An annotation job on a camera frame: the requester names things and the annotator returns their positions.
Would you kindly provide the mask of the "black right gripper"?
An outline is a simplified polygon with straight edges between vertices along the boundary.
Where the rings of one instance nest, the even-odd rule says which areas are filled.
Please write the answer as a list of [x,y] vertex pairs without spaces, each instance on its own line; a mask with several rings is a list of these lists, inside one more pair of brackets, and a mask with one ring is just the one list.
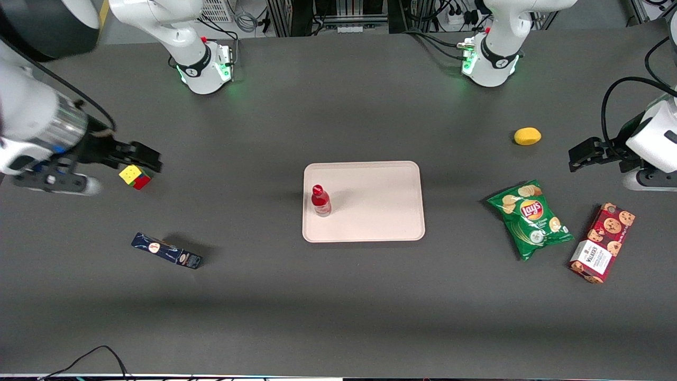
[[159,152],[140,142],[116,141],[114,131],[99,120],[87,121],[86,133],[71,153],[80,164],[102,164],[113,169],[123,164],[150,172],[158,172],[160,159]]

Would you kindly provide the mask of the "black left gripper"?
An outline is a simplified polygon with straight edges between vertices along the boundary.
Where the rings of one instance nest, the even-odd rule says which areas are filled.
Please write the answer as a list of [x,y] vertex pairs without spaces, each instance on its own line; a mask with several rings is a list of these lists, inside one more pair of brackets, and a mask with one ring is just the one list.
[[[607,129],[606,117],[601,118],[600,127],[602,137],[606,145],[607,157],[613,161],[620,161],[621,173],[626,173],[641,167],[643,160],[632,149],[628,148],[628,139],[638,130],[643,119],[643,114],[638,114],[621,126],[618,135],[610,139]],[[569,149],[569,171],[576,172],[583,167],[598,164],[604,157],[603,141],[597,137],[590,137]]]

